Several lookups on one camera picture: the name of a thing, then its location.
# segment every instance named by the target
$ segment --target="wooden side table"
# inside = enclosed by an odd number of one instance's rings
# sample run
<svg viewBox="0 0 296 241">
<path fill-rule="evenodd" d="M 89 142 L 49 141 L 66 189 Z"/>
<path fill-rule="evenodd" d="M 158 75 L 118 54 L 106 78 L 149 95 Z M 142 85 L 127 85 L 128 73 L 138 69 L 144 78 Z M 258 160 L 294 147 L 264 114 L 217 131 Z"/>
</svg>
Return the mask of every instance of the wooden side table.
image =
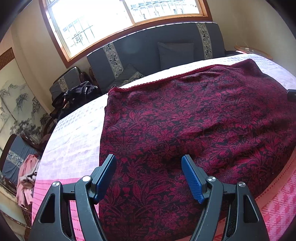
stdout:
<svg viewBox="0 0 296 241">
<path fill-rule="evenodd" d="M 267 58 L 269 60 L 273 60 L 273 57 L 271 55 L 269 55 L 268 53 L 266 53 L 266 52 L 264 52 L 262 50 L 259 50 L 259 49 L 249 47 L 249 51 L 246 51 L 245 48 L 248 48 L 247 46 L 238 46 L 238 45 L 235 45 L 234 48 L 236 50 L 238 50 L 239 52 L 244 53 L 244 54 L 254 53 L 254 54 L 260 55 L 262 57 L 265 57 L 265 58 Z"/>
</svg>

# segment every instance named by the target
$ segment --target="window pane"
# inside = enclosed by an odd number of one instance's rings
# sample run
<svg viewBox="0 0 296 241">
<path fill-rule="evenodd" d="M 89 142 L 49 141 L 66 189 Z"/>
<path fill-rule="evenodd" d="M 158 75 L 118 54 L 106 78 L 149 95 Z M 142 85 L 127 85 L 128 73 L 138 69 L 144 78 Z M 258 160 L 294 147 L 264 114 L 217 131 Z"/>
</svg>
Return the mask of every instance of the window pane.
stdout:
<svg viewBox="0 0 296 241">
<path fill-rule="evenodd" d="M 51 11 L 71 57 L 96 41 L 132 26 L 120 0 L 59 0 Z"/>
<path fill-rule="evenodd" d="M 195 0 L 125 0 L 135 22 L 175 15 L 198 14 Z"/>
</svg>

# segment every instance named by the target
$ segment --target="window frame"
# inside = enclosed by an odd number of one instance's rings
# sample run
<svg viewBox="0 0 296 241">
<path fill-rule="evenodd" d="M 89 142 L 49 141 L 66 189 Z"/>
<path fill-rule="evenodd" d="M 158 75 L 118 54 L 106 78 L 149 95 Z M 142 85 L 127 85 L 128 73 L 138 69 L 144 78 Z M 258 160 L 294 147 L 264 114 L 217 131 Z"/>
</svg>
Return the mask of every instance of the window frame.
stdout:
<svg viewBox="0 0 296 241">
<path fill-rule="evenodd" d="M 39 0 L 39 5 L 40 5 L 40 10 L 42 13 L 42 17 L 44 20 L 44 23 L 46 25 L 46 28 L 48 30 L 48 33 L 51 37 L 51 40 L 61 57 L 64 65 L 66 68 L 69 68 L 72 66 L 75 62 L 77 62 L 79 59 L 87 56 L 91 52 L 95 51 L 98 48 L 103 47 L 104 45 L 115 41 L 119 38 L 122 38 L 126 35 L 135 33 L 137 31 L 150 28 L 150 27 L 155 27 L 163 24 L 170 24 L 170 23 L 184 23 L 184 22 L 194 22 L 194 21 L 213 21 L 212 15 L 209 9 L 209 5 L 206 0 L 195 0 L 198 4 L 198 9 L 200 14 L 178 14 L 178 15 L 169 15 L 169 16 L 163 16 L 163 17 L 157 17 L 157 18 L 152 18 L 152 19 L 147 19 L 145 21 L 141 22 L 134 22 L 131 13 L 129 11 L 128 6 L 126 5 L 125 1 L 123 1 L 123 4 L 125 5 L 125 8 L 127 10 L 127 13 L 129 17 L 131 18 L 132 21 L 132 26 L 127 27 L 123 30 L 117 31 L 111 35 L 106 36 L 105 38 L 102 38 L 98 40 L 97 42 L 91 44 L 84 50 L 80 51 L 73 57 L 70 57 L 68 52 L 69 49 L 64 41 L 64 39 L 60 38 L 62 36 L 60 30 L 54 20 L 54 18 L 51 17 L 50 14 L 50 9 L 48 8 L 47 5 L 47 0 Z"/>
</svg>

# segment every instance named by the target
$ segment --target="pink tablecloth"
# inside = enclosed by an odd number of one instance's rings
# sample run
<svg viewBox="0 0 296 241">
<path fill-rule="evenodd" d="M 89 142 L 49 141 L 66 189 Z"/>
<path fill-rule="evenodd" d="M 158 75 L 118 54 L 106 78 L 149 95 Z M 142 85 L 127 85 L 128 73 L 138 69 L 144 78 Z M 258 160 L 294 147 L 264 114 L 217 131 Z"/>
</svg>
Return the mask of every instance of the pink tablecloth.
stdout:
<svg viewBox="0 0 296 241">
<path fill-rule="evenodd" d="M 253 59 L 263 73 L 273 77 L 286 89 L 296 89 L 296 78 L 291 73 L 276 63 L 255 54 L 210 59 L 174 67 L 136 80 L 123 88 L 186 73 L 212 64 L 231 65 L 248 58 Z M 49 186 L 55 180 L 61 181 L 62 184 L 76 182 L 82 176 L 90 175 L 99 165 L 100 138 L 106 104 L 107 95 L 103 95 L 58 123 L 40 161 L 33 197 L 32 221 L 34 221 Z M 281 174 L 256 199 L 271 241 L 278 240 L 296 214 L 295 189 L 296 160 L 294 151 Z M 75 202 L 71 202 L 71 214 L 77 240 L 84 240 Z M 220 225 L 217 229 L 217 240 L 223 232 L 221 227 Z"/>
</svg>

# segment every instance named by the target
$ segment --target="folded garment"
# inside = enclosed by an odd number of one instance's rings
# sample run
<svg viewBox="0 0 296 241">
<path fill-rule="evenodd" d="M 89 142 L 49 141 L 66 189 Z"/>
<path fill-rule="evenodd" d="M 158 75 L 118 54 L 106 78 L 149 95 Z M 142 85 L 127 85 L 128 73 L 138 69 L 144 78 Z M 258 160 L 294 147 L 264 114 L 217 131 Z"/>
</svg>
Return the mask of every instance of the folded garment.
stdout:
<svg viewBox="0 0 296 241">
<path fill-rule="evenodd" d="M 17 202 L 20 206 L 26 206 L 33 201 L 32 188 L 35 185 L 39 160 L 34 155 L 28 155 L 20 167 L 17 181 Z"/>
<path fill-rule="evenodd" d="M 191 235 L 203 206 L 182 172 L 185 154 L 221 182 L 245 182 L 257 197 L 295 145 L 296 103 L 250 59 L 112 88 L 100 141 L 100 165 L 110 153 L 117 158 L 99 204 L 105 234 L 109 241 Z"/>
</svg>

